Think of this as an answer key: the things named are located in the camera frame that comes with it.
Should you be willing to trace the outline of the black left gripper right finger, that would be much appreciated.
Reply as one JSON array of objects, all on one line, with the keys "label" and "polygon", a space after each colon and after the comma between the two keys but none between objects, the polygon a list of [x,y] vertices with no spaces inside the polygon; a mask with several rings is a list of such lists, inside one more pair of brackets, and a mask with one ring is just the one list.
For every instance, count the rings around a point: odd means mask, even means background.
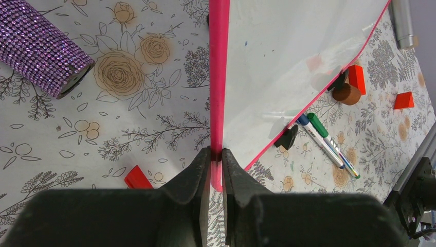
[{"label": "black left gripper right finger", "polygon": [[228,246],[403,246],[388,210],[352,193],[273,193],[222,151]]}]

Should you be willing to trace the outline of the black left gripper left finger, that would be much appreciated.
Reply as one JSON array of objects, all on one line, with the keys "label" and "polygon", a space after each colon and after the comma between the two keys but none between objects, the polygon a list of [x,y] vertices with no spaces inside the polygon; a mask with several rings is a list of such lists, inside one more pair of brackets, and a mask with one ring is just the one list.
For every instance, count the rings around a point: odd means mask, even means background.
[{"label": "black left gripper left finger", "polygon": [[3,246],[206,246],[210,149],[158,189],[40,192]]}]

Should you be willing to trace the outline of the pink framed whiteboard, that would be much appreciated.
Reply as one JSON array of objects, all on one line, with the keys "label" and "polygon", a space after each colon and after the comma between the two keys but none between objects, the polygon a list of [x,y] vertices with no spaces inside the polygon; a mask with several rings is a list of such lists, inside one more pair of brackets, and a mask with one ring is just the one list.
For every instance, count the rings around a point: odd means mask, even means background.
[{"label": "pink framed whiteboard", "polygon": [[363,51],[389,1],[210,1],[211,184],[261,157]]}]

